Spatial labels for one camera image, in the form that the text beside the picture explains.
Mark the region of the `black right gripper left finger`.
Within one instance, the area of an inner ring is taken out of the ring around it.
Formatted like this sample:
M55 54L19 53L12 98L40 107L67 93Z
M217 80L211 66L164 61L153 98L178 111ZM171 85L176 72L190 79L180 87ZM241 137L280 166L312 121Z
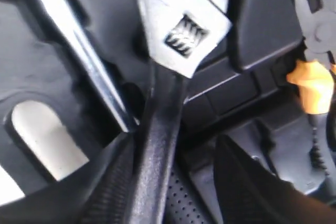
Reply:
M68 177L2 206L1 223L123 223L133 158L133 136L121 134Z

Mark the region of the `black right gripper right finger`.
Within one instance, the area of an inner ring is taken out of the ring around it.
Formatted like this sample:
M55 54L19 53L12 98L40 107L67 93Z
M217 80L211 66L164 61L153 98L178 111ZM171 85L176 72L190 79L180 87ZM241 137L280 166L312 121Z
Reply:
M216 142L214 184L225 223L335 223L335 209L272 175L226 135Z

